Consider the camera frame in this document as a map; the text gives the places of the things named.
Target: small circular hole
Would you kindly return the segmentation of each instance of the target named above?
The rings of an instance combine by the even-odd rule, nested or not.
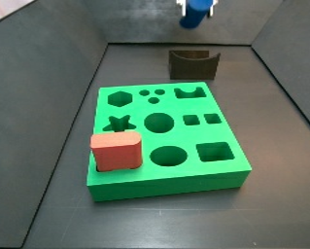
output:
[[[139,94],[141,96],[147,96],[149,94],[149,92],[145,89],[143,89],[143,90],[140,90]]]
[[[149,155],[151,161],[159,166],[176,166],[187,157],[187,152],[176,146],[159,147]]]
[[[159,99],[156,97],[151,97],[149,98],[149,103],[157,104],[159,103]]]
[[[173,127],[173,120],[164,113],[152,113],[144,119],[144,126],[153,133],[164,133]]]
[[[164,94],[164,90],[163,90],[163,89],[156,89],[156,90],[155,90],[155,94],[163,95],[163,94]]]

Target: green foam block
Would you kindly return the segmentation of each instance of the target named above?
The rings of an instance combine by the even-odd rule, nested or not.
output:
[[[205,83],[100,88],[93,133],[141,134],[143,164],[97,172],[94,201],[237,188],[251,170]]]

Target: rectangular hole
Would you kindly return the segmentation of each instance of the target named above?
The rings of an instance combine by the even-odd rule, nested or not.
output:
[[[217,114],[212,113],[212,114],[203,114],[204,120],[205,122],[211,125],[211,124],[220,124],[220,118],[217,116]]]
[[[199,125],[197,115],[184,115],[183,122],[184,122],[184,125]]]
[[[231,148],[224,142],[197,144],[196,149],[203,162],[233,159]]]

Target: dark brown block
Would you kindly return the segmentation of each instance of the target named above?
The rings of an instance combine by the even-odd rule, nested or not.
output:
[[[169,79],[213,80],[219,57],[208,57],[208,51],[169,51]]]

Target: red foam block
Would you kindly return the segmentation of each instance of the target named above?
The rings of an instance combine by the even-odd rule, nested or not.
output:
[[[93,134],[89,147],[98,171],[141,165],[141,136],[136,131]]]

